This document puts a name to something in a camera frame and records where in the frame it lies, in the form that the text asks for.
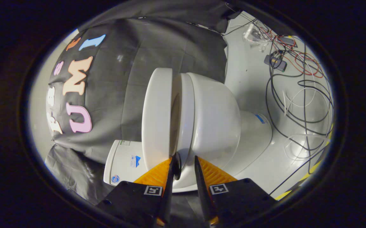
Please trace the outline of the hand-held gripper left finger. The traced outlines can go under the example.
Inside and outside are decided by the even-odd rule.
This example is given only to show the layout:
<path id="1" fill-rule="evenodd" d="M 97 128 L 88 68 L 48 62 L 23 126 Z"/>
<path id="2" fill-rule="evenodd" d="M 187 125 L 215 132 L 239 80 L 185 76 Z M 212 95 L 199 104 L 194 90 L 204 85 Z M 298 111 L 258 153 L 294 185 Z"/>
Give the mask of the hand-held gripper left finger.
<path id="1" fill-rule="evenodd" d="M 97 207 L 112 220 L 137 228 L 165 227 L 170 220 L 175 156 L 134 182 L 122 181 Z"/>

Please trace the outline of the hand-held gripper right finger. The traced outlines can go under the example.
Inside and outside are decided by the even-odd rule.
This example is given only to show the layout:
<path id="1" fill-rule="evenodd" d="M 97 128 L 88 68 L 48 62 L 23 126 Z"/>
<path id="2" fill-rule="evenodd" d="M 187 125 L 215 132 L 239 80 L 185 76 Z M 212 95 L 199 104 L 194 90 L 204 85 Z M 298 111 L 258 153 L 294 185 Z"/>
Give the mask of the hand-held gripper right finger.
<path id="1" fill-rule="evenodd" d="M 277 203 L 249 178 L 236 179 L 199 156 L 194 165 L 203 216 L 211 227 L 245 227 Z"/>

